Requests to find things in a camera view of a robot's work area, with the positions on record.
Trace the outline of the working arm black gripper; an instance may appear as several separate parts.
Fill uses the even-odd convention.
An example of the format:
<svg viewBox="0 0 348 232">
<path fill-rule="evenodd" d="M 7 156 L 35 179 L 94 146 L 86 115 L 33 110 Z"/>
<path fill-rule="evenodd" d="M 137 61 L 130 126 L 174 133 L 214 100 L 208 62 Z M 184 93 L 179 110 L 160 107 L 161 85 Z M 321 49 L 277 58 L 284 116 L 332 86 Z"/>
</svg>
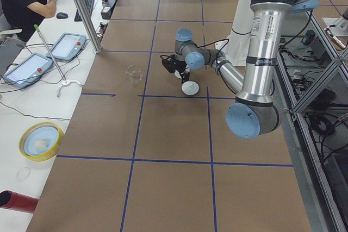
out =
<svg viewBox="0 0 348 232">
<path fill-rule="evenodd" d="M 190 67 L 186 64 L 185 61 L 180 61 L 175 58 L 176 70 L 175 76 L 181 78 L 181 83 L 189 81 L 190 78 Z"/>
</svg>

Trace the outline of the working silver UR robot arm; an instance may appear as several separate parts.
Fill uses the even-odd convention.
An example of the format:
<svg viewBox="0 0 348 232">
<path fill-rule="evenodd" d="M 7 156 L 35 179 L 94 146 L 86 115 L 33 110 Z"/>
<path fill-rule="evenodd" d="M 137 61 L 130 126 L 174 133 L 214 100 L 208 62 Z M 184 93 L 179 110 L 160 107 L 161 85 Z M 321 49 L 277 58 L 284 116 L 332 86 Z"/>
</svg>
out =
<svg viewBox="0 0 348 232">
<path fill-rule="evenodd" d="M 253 21 L 244 74 L 222 51 L 199 48 L 190 30 L 177 30 L 174 59 L 192 70 L 211 66 L 235 92 L 226 122 L 237 137 L 252 139 L 274 131 L 281 124 L 281 112 L 270 95 L 270 88 L 282 23 L 286 14 L 310 11 L 318 4 L 319 0 L 251 0 Z"/>
</svg>

